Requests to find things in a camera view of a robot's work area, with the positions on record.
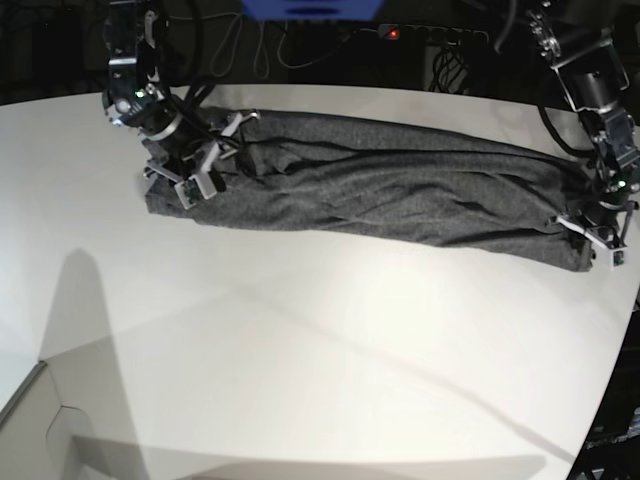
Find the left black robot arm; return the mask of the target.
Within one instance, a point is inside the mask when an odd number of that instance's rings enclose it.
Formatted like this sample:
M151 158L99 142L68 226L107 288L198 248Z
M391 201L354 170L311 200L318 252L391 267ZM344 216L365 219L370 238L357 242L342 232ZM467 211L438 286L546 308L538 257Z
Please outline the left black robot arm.
M569 155L587 160L595 178L592 193L557 223L610 252L614 265L623 261L626 235L639 205L639 148L635 125L623 105L631 81L614 46L619 1L490 1L492 16L501 22L493 40L501 52L511 32L526 26L546 61L570 109L592 146L570 147L538 107L543 124Z

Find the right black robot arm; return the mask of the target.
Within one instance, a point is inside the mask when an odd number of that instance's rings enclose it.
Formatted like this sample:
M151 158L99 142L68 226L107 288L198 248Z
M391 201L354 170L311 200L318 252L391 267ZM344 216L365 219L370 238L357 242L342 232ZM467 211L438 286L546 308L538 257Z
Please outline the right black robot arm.
M230 113L209 122L202 104L216 83L198 76L203 50L203 18L194 2L195 49L184 97L171 90L167 73L169 16L159 1L111 1L104 25L109 53L108 86L102 102L115 126L137 131L151 153L144 176L164 179L184 208L213 198L226 189L216 164L242 148L240 127L259 118L258 111Z

